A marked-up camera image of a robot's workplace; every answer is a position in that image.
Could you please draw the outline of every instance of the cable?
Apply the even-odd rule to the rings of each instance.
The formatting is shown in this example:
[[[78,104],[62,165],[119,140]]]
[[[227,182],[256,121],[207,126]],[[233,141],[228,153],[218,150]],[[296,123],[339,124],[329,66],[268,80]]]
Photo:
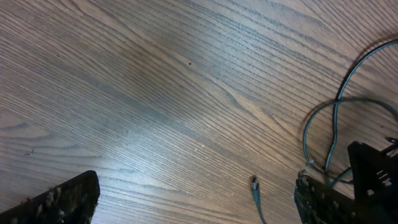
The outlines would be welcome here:
[[[340,175],[338,175],[337,177],[331,177],[330,175],[328,175],[328,170],[329,170],[329,166],[330,166],[330,161],[331,161],[331,157],[333,155],[333,151],[335,150],[336,147],[336,143],[337,143],[337,115],[338,115],[338,106],[340,105],[340,103],[343,102],[355,102],[355,101],[361,101],[361,102],[370,102],[370,103],[376,103],[382,107],[384,107],[385,109],[387,109],[388,111],[390,111],[394,116],[398,117],[398,113],[397,111],[387,105],[386,103],[383,103],[381,101],[378,100],[372,100],[372,99],[367,99],[367,98],[352,98],[352,99],[345,99],[342,100],[343,97],[343,93],[345,88],[347,87],[348,82],[350,81],[351,77],[354,75],[355,71],[358,69],[358,67],[366,60],[368,59],[370,56],[372,56],[373,54],[375,54],[376,52],[380,51],[381,49],[391,46],[393,44],[398,44],[398,39],[396,40],[392,40],[389,42],[386,42],[382,45],[379,45],[377,47],[375,47],[374,49],[372,49],[371,51],[369,51],[367,54],[365,54],[363,57],[361,57],[352,67],[352,69],[350,69],[347,73],[347,75],[345,76],[343,82],[341,83],[339,90],[336,94],[336,98],[333,102],[331,103],[326,103],[323,106],[319,107],[317,110],[315,110],[311,116],[309,117],[309,119],[307,120],[307,123],[305,125],[304,128],[304,132],[303,132],[303,151],[304,151],[304,156],[307,160],[307,164],[313,168],[315,171],[323,174],[326,178],[326,183],[328,184],[329,182],[329,178],[334,179],[334,181],[332,182],[332,184],[330,185],[331,187],[333,187],[337,182],[342,182],[345,184],[352,184],[353,181],[346,181],[346,180],[342,180],[342,178],[346,177],[350,172],[351,172],[351,168],[346,169],[344,172],[342,172]],[[312,163],[311,160],[309,158],[308,155],[308,150],[307,150],[307,135],[308,135],[308,129],[310,127],[311,121],[312,119],[315,117],[315,115],[317,115],[321,110],[325,109],[328,106],[333,105],[333,140],[331,142],[329,151],[328,151],[328,155],[326,157],[326,162],[325,162],[325,169],[321,170],[317,167],[315,167]]]
[[[385,108],[386,110],[388,110],[390,113],[392,113],[392,115],[394,115],[396,118],[398,118],[398,111],[395,110],[392,106],[388,105],[385,102],[379,101],[379,100],[373,100],[373,99],[369,99],[369,98],[348,98],[348,99],[343,99],[343,93],[345,88],[347,87],[347,84],[349,82],[349,80],[351,79],[351,77],[354,75],[355,71],[358,69],[358,67],[366,60],[368,59],[371,55],[373,55],[374,53],[378,52],[379,50],[391,46],[393,44],[398,44],[398,39],[396,40],[392,40],[390,42],[387,42],[385,44],[382,44],[374,49],[372,49],[371,51],[369,51],[366,55],[364,55],[363,57],[361,57],[352,67],[352,69],[348,70],[347,75],[345,76],[343,82],[341,83],[339,90],[337,91],[336,94],[336,98],[334,101],[331,102],[326,102],[323,103],[322,105],[318,106],[318,108],[308,117],[307,123],[305,124],[304,127],[304,131],[303,131],[303,151],[304,151],[304,156],[307,160],[306,164],[308,166],[310,166],[312,169],[314,169],[315,171],[323,174],[325,176],[325,180],[326,180],[326,184],[333,188],[338,182],[342,182],[345,184],[353,184],[353,180],[347,181],[347,180],[342,180],[344,177],[346,177],[350,172],[351,172],[351,168],[347,168],[346,170],[344,170],[341,174],[339,174],[337,177],[331,177],[328,174],[328,170],[329,170],[329,166],[330,166],[330,161],[331,161],[331,157],[333,155],[333,151],[335,150],[336,147],[336,143],[337,143],[337,114],[338,114],[338,107],[340,104],[342,103],[353,103],[353,102],[365,102],[365,103],[375,103],[379,106],[382,106],[383,108]],[[327,108],[328,106],[333,106],[333,140],[332,143],[330,145],[329,151],[328,151],[328,155],[326,158],[326,162],[325,162],[325,169],[321,170],[317,167],[315,167],[313,165],[313,163],[310,160],[310,156],[308,155],[308,150],[307,150],[307,135],[308,135],[308,130],[310,129],[310,125],[312,120],[314,119],[314,117],[321,112],[322,110],[324,110],[325,108]],[[329,178],[333,179],[333,182],[331,184],[329,184]],[[260,215],[260,219],[261,222],[263,224],[266,224],[266,221],[262,215],[261,212],[261,201],[260,201],[260,188],[259,188],[259,183],[257,181],[257,177],[254,177],[252,180],[252,194],[253,194],[253,198],[254,201],[256,203],[257,206],[257,210],[259,212]]]

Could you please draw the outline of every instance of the wooden table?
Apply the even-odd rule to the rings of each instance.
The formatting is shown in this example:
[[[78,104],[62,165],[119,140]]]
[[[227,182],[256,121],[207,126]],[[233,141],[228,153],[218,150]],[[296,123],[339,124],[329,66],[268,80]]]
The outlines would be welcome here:
[[[0,211],[97,171],[93,223],[299,223],[303,121],[352,63],[397,37],[398,2],[0,0]],[[345,96],[397,106],[398,47],[370,58]],[[308,144],[323,164],[331,111]],[[396,122],[342,106],[347,145],[387,145]],[[352,189],[339,185],[347,195]]]

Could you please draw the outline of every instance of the wooden surface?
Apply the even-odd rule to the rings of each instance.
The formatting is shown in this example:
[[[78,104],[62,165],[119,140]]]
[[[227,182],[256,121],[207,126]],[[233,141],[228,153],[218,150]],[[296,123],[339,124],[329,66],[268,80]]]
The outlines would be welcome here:
[[[398,33],[391,0],[0,4],[0,210],[93,169],[93,223],[259,223],[254,174],[268,223],[299,223],[306,115]],[[397,107],[397,50],[370,58],[345,96]],[[317,164],[330,125],[326,111],[310,129]],[[371,105],[342,106],[339,125],[333,172],[351,141],[398,135]]]

